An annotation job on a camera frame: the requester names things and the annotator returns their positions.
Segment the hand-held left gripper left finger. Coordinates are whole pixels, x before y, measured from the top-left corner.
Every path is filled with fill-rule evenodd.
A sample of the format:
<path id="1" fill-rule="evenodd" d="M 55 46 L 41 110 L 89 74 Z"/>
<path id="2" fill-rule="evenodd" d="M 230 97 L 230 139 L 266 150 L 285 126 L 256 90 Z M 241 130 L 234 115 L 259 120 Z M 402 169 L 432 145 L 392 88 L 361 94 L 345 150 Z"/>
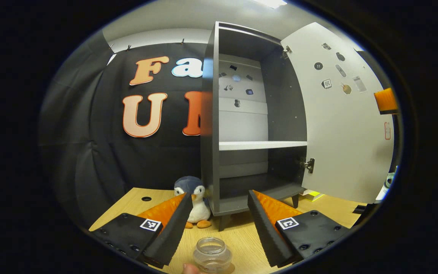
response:
<path id="1" fill-rule="evenodd" d="M 192 194 L 184 193 L 140 214 L 119 213 L 90 233 L 116 253 L 162 269 L 179 246 L 193 199 Z"/>

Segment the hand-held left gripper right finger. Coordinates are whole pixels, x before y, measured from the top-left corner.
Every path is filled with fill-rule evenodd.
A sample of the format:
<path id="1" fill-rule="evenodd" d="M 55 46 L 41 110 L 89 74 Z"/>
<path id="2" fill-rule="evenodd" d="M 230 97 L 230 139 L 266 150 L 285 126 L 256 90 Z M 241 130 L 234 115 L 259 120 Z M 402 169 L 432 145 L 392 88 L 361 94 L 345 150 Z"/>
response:
<path id="1" fill-rule="evenodd" d="M 303 213 L 260 191 L 249 190 L 247 204 L 271 267 L 316 255 L 349 231 L 318 210 Z"/>

